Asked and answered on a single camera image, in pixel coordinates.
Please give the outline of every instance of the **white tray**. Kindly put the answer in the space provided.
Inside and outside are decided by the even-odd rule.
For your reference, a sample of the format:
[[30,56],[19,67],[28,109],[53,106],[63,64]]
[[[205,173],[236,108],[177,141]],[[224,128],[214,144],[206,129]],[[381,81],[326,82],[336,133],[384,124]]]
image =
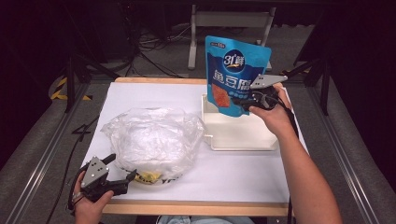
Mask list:
[[233,118],[223,115],[215,105],[202,96],[202,120],[205,123],[205,141],[213,150],[276,150],[277,138],[254,114]]

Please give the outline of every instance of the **floor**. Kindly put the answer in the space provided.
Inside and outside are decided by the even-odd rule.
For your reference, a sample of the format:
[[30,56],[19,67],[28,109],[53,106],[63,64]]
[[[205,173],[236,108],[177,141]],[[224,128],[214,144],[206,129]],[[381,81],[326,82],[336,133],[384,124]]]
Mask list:
[[[181,24],[175,28],[176,34],[186,28],[186,24]],[[273,51],[273,70],[268,73],[279,74],[292,69],[312,29],[304,26],[273,27],[267,42]],[[202,30],[199,34],[196,68],[192,71],[187,68],[190,46],[188,31],[163,49],[146,49],[144,54],[169,73],[205,78],[205,35],[228,36],[254,43],[259,33],[246,29]],[[166,77],[164,72],[142,57],[137,57],[131,66],[118,73],[126,77]],[[303,78],[304,75],[294,77],[285,83],[285,87],[290,93],[310,155],[329,181],[344,222],[396,223],[396,195],[376,168],[337,89],[331,82],[329,116],[325,117],[318,108],[320,82],[315,88],[306,88],[301,82]],[[49,96],[61,79],[54,80]],[[49,223],[74,221],[64,210],[70,190],[69,182],[82,163],[92,135],[86,134],[79,142],[78,135],[72,132],[99,115],[110,81],[106,76],[95,75],[89,85],[77,84],[78,95],[91,96],[92,99],[79,101],[67,114],[64,113],[65,100],[53,100],[51,107],[26,135],[0,172],[0,223],[45,223],[54,206]],[[95,123],[88,131],[92,132],[94,127]],[[60,195],[60,200],[55,204],[57,195]],[[102,221],[133,224],[136,216],[105,214]],[[269,217],[268,223],[286,223],[286,219]]]

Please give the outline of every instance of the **metal stand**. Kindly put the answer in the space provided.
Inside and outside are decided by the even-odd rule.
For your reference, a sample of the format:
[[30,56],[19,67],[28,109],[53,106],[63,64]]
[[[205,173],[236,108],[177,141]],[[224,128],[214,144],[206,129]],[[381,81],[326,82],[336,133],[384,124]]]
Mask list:
[[258,44],[265,46],[271,24],[275,16],[275,7],[271,7],[269,12],[220,12],[220,11],[197,11],[196,5],[192,5],[191,11],[191,45],[188,68],[195,69],[195,58],[197,52],[197,26],[217,26],[217,27],[259,27],[264,28],[262,39]]
[[284,71],[284,75],[288,78],[294,77],[295,75],[303,72],[304,70],[311,68],[308,72],[308,76],[304,80],[306,87],[314,87],[320,77],[322,78],[321,91],[320,91],[320,107],[325,116],[328,116],[327,102],[329,96],[329,84],[330,84],[330,66],[326,59],[315,59],[311,62],[303,63],[302,65],[294,68],[287,72]]
[[90,71],[87,69],[87,65],[90,65],[101,73],[114,79],[120,77],[118,74],[108,70],[101,64],[84,56],[74,54],[67,63],[67,107],[64,113],[68,113],[76,101],[74,74],[76,74],[76,77],[81,83],[90,83],[91,81],[92,77]]

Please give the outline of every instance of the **snack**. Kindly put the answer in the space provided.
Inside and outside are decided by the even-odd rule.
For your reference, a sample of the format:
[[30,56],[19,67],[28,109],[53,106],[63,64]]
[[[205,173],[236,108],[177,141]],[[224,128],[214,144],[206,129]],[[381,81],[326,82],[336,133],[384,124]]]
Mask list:
[[208,102],[231,117],[248,114],[231,98],[251,98],[250,84],[265,72],[271,50],[210,35],[205,39],[205,49]]

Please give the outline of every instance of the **wooden table edge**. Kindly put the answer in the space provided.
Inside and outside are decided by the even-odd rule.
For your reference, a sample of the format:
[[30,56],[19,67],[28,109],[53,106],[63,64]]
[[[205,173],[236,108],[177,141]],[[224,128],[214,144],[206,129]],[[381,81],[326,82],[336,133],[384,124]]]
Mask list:
[[206,85],[206,79],[202,79],[202,78],[172,78],[172,77],[118,77],[115,80],[115,82]]
[[226,203],[111,200],[106,214],[284,217],[287,203]]

